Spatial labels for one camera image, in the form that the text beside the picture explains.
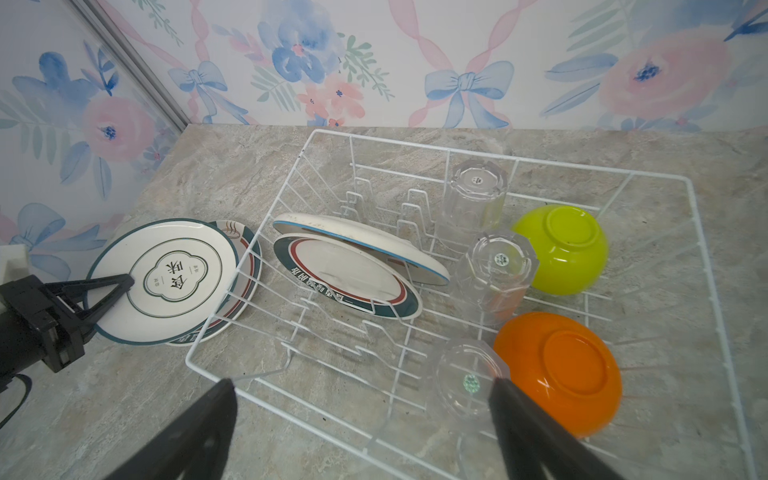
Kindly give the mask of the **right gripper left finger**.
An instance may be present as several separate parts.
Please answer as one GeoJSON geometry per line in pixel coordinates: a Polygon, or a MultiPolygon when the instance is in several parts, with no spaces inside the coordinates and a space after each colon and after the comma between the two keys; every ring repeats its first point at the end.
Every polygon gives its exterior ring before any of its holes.
{"type": "Polygon", "coordinates": [[[234,384],[223,379],[108,477],[220,479],[237,412],[234,384]]]}

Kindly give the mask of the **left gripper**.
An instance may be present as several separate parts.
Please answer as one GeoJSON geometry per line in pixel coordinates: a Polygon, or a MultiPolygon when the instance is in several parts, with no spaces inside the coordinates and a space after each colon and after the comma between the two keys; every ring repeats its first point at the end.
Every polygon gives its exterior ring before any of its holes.
{"type": "Polygon", "coordinates": [[[54,372],[85,353],[85,339],[134,285],[129,274],[44,283],[28,275],[1,286],[1,389],[38,361],[54,372]]]}

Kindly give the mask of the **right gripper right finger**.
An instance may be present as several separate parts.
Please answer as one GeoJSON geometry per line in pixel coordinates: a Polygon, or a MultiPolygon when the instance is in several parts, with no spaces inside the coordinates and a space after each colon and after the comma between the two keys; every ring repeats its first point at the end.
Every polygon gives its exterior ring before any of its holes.
{"type": "Polygon", "coordinates": [[[511,380],[494,380],[489,409],[510,479],[621,477],[511,380]]]}

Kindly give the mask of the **green rimmed white plate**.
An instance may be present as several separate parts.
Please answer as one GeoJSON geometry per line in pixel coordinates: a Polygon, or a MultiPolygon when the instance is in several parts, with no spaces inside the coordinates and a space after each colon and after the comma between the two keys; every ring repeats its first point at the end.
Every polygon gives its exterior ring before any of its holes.
{"type": "Polygon", "coordinates": [[[203,325],[200,324],[194,331],[167,342],[168,346],[190,346],[201,332],[203,332],[202,342],[222,333],[231,326],[231,321],[238,319],[246,307],[246,302],[252,299],[258,286],[261,275],[260,244],[256,243],[252,252],[248,251],[255,236],[254,232],[244,224],[234,220],[217,220],[210,222],[210,225],[215,226],[229,237],[236,247],[238,259],[244,258],[244,272],[238,274],[231,288],[232,295],[227,296],[207,329],[203,329],[203,325]]]}

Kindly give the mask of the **red green rimmed plate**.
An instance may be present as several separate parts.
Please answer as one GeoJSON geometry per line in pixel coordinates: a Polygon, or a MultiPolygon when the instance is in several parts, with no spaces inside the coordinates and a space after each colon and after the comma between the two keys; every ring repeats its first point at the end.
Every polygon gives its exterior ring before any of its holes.
{"type": "Polygon", "coordinates": [[[273,242],[280,263],[305,286],[378,318],[410,320],[423,301],[401,274],[362,250],[314,234],[284,234],[273,242]]]}

